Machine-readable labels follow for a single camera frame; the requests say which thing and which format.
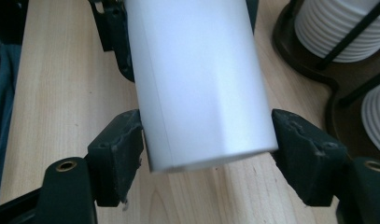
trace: light wood grain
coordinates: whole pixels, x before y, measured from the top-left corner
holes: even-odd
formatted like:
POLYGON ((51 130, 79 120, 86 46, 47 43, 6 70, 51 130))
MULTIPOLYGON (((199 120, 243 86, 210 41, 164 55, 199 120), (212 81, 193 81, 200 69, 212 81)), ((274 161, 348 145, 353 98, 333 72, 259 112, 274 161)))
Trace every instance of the light wood grain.
MULTIPOLYGON (((273 108, 321 127, 329 91, 275 53, 274 23, 288 1, 260 1, 255 40, 273 108)), ((39 188, 54 161, 85 156, 109 121, 137 108, 134 84, 104 53, 86 0, 31 0, 0 203, 39 188)), ((98 208, 100 223, 336 223, 335 206, 305 206, 269 154, 196 172, 152 175, 147 156, 129 209, 98 208)))

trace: white paper roll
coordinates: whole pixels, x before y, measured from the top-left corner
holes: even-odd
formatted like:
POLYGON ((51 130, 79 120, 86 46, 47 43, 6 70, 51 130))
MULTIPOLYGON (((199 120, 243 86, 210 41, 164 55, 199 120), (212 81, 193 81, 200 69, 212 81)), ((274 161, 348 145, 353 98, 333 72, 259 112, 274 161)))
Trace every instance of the white paper roll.
POLYGON ((277 149, 245 0, 126 0, 153 172, 277 149))

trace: metal grommet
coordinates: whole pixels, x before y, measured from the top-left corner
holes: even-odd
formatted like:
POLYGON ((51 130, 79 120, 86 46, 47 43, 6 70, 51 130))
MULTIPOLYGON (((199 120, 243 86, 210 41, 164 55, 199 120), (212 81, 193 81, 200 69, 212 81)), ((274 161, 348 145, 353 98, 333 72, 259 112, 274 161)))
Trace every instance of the metal grommet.
POLYGON ((57 172, 67 172, 72 169, 74 169, 77 166, 76 161, 64 161, 58 166, 56 166, 56 171, 57 172))
POLYGON ((369 169, 380 172, 380 163, 377 161, 365 161, 364 165, 369 169))

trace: dark green fabric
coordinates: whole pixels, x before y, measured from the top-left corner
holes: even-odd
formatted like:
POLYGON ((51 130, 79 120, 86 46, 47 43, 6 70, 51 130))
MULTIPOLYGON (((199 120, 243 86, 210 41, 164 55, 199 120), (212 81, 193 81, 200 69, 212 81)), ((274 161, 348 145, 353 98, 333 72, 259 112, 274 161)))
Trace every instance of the dark green fabric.
POLYGON ((21 46, 0 46, 0 186, 20 57, 21 46))

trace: black clamp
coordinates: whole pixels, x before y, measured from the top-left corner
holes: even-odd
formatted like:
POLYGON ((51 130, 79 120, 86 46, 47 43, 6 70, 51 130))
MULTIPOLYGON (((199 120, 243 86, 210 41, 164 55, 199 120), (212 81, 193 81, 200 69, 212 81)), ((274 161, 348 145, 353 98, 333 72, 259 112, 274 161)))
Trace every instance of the black clamp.
POLYGON ((272 114, 277 167, 306 205, 339 200, 339 223, 380 223, 380 161, 349 159, 346 146, 306 119, 284 110, 272 114))
POLYGON ((88 155, 54 162, 42 188, 0 205, 0 224, 97 223, 98 206, 126 197, 143 151, 139 110, 116 116, 88 146, 88 155))
POLYGON ((128 16, 123 1, 90 0, 90 4, 103 50, 114 50, 120 72, 128 80, 134 82, 128 16), (103 12, 98 11, 96 3, 103 5, 103 12))

